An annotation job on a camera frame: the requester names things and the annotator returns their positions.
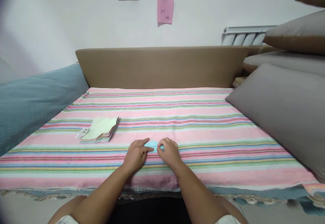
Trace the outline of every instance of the floor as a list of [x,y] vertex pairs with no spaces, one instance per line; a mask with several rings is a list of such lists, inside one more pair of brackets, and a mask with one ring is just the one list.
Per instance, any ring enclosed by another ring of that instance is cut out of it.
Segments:
[[[70,199],[34,201],[29,196],[7,194],[0,196],[0,208],[6,224],[46,224],[54,212]],[[249,224],[324,224],[325,216],[310,216],[300,205],[270,205],[260,208],[254,205],[232,203],[244,214]]]

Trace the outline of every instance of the forearm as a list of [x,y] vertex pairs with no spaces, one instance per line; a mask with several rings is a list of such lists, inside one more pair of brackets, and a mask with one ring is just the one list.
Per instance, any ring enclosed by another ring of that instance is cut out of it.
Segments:
[[77,206],[71,216],[80,224],[106,223],[130,175],[123,165],[120,166]]
[[173,168],[193,224],[214,224],[229,212],[184,163]]

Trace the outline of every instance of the teal cushion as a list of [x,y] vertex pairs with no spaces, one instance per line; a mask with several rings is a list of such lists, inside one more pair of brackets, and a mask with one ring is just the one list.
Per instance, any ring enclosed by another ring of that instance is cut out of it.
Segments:
[[88,90],[79,64],[0,85],[0,156]]

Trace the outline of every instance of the pink striped blanket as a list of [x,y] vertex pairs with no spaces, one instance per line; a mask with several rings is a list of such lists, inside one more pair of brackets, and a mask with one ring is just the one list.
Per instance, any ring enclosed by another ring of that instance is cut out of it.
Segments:
[[[182,160],[210,187],[322,189],[313,174],[250,119],[225,101],[232,89],[90,88],[74,103],[0,157],[0,189],[98,187],[135,139],[169,137]],[[111,141],[75,139],[96,117],[119,116]],[[149,153],[126,188],[179,191],[158,153]]]

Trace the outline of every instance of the radiator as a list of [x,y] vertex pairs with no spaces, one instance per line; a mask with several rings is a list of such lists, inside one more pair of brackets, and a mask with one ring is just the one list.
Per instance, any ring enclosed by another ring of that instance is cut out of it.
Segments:
[[261,45],[265,32],[275,26],[225,27],[222,45]]

